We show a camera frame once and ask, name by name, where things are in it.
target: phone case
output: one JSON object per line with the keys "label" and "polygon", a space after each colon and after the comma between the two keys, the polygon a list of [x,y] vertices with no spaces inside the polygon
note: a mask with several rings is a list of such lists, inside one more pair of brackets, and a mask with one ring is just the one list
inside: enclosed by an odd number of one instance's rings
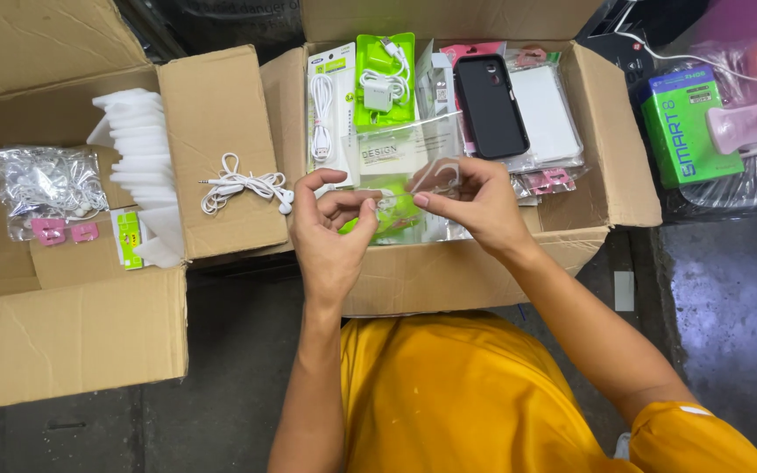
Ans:
{"label": "phone case", "polygon": [[527,152],[530,140],[504,58],[497,54],[462,57],[454,76],[478,157],[498,159]]}

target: cardboard flap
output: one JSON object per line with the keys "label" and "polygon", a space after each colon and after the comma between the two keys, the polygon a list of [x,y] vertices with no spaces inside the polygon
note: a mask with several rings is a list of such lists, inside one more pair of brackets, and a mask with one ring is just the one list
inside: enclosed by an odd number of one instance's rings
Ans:
{"label": "cardboard flap", "polygon": [[[574,275],[597,253],[608,232],[601,226],[534,237]],[[463,240],[368,248],[343,314],[459,311],[526,301],[527,296],[501,263],[478,242]]]}
{"label": "cardboard flap", "polygon": [[647,151],[626,95],[624,73],[590,49],[574,46],[582,70],[594,140],[606,191],[610,225],[658,226],[662,211],[647,163]]}
{"label": "cardboard flap", "polygon": [[310,42],[412,32],[417,39],[572,39],[603,0],[303,0]]}
{"label": "cardboard flap", "polygon": [[183,268],[0,297],[0,406],[184,376]]}
{"label": "cardboard flap", "polygon": [[246,190],[216,215],[200,208],[212,185],[199,181],[218,178],[226,152],[238,155],[238,172],[246,176],[277,172],[256,50],[239,46],[173,60],[159,76],[186,259],[286,242],[278,199]]}
{"label": "cardboard flap", "polygon": [[147,63],[113,0],[0,0],[0,94]]}

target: usb cable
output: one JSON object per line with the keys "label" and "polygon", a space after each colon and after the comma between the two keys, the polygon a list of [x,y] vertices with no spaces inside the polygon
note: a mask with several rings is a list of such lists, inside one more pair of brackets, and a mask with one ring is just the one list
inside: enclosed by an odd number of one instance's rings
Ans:
{"label": "usb cable", "polygon": [[390,96],[399,105],[405,105],[410,101],[410,88],[408,87],[408,81],[410,80],[410,67],[408,65],[408,59],[405,57],[405,51],[396,46],[393,41],[387,36],[381,39],[381,44],[384,46],[384,50],[390,57],[394,57],[400,64],[401,69],[396,73],[386,76],[380,72],[376,72],[372,69],[364,69],[361,74],[361,78],[358,80],[361,83],[361,87],[367,88],[370,81],[386,81],[389,84]]}
{"label": "usb cable", "polygon": [[315,103],[315,132],[311,139],[311,156],[315,162],[325,162],[332,152],[331,133],[329,132],[329,110],[331,109],[334,84],[326,74],[317,74],[311,78],[311,99]]}

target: white cable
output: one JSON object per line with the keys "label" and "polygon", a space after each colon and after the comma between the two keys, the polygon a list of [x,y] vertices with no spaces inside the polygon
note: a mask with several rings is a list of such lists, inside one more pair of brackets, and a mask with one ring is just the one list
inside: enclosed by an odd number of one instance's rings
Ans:
{"label": "white cable", "polygon": [[315,162],[324,162],[332,153],[332,140],[329,127],[329,110],[334,93],[334,83],[326,74],[317,74],[311,78],[311,99],[315,102],[315,132],[311,139],[311,156]]}
{"label": "white cable", "polygon": [[[358,80],[361,83],[361,87],[367,87],[367,81],[376,81],[384,79],[390,84],[390,96],[393,100],[397,101],[399,105],[406,105],[410,102],[410,87],[408,81],[410,80],[410,65],[408,59],[405,57],[405,51],[396,46],[387,36],[381,39],[384,50],[390,57],[395,58],[400,64],[400,70],[394,74],[386,76],[381,72],[376,72],[373,69],[364,69],[361,74],[361,78]],[[402,78],[401,74],[405,72],[405,78]]]}
{"label": "white cable", "polygon": [[[235,157],[236,165],[231,169],[227,165],[227,158]],[[218,171],[217,179],[207,179],[199,181],[201,184],[213,184],[214,187],[200,201],[200,208],[208,215],[218,213],[226,205],[226,201],[235,194],[238,194],[245,188],[260,195],[264,199],[272,199],[274,196],[279,199],[279,212],[287,215],[291,212],[291,203],[294,201],[294,191],[283,188],[285,185],[285,175],[282,173],[267,173],[263,176],[255,177],[253,173],[245,176],[238,173],[238,156],[235,153],[225,153],[221,157],[221,165],[224,169]]]}
{"label": "white cable", "polygon": [[750,80],[750,81],[756,81],[757,82],[757,78],[752,78],[750,76],[744,76],[740,72],[735,72],[735,71],[733,71],[733,70],[731,70],[731,69],[729,69],[729,68],[727,68],[725,66],[722,66],[722,65],[718,64],[717,62],[711,62],[710,60],[703,59],[701,57],[689,56],[688,54],[682,54],[682,55],[678,55],[678,56],[660,56],[660,55],[654,53],[653,50],[650,49],[649,46],[647,46],[647,43],[644,41],[644,39],[641,39],[638,36],[633,35],[632,33],[623,33],[621,31],[618,31],[618,29],[621,29],[621,25],[624,24],[624,21],[626,20],[626,17],[629,16],[630,10],[632,10],[633,7],[636,6],[636,3],[638,2],[638,0],[627,0],[627,2],[629,2],[630,5],[628,7],[626,7],[626,11],[624,12],[624,16],[621,17],[621,21],[618,22],[618,25],[613,30],[613,33],[615,33],[617,35],[625,36],[627,38],[635,39],[642,46],[644,46],[644,50],[646,50],[646,52],[648,52],[650,54],[650,56],[653,56],[656,59],[666,59],[666,60],[671,60],[671,59],[696,59],[696,60],[701,60],[701,61],[703,61],[703,62],[705,62],[707,64],[711,64],[714,67],[717,67],[717,68],[719,68],[721,70],[724,70],[727,73],[732,74],[733,76],[737,76],[739,78],[743,78],[743,79],[747,79],[747,80]]}

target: cardboard box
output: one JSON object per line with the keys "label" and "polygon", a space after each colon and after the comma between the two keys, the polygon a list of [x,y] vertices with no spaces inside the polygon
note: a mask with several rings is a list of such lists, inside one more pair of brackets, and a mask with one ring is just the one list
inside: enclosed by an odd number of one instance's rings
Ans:
{"label": "cardboard box", "polygon": [[[562,51],[560,70],[591,170],[577,190],[546,196],[523,216],[542,247],[570,274],[594,256],[614,226],[657,226],[658,199],[626,93],[623,72],[573,38],[601,0],[415,0],[388,16],[371,0],[304,0],[309,40],[262,67],[279,170],[304,174],[305,59],[359,34],[416,34],[417,57],[431,38],[443,47],[507,39],[508,47]],[[287,251],[290,243],[248,254]],[[371,247],[344,306],[349,316],[494,307],[527,301],[510,274],[477,242]]]}
{"label": "cardboard box", "polygon": [[[112,0],[0,0],[0,146],[83,145],[102,112],[92,98],[127,88],[161,92],[185,237],[185,263],[124,271],[110,222],[98,240],[57,247],[11,242],[0,205],[0,406],[184,376],[186,263],[287,241],[279,202],[237,196],[200,210],[225,152],[241,170],[276,170],[251,46],[156,67]],[[106,181],[112,208],[131,197]]]}

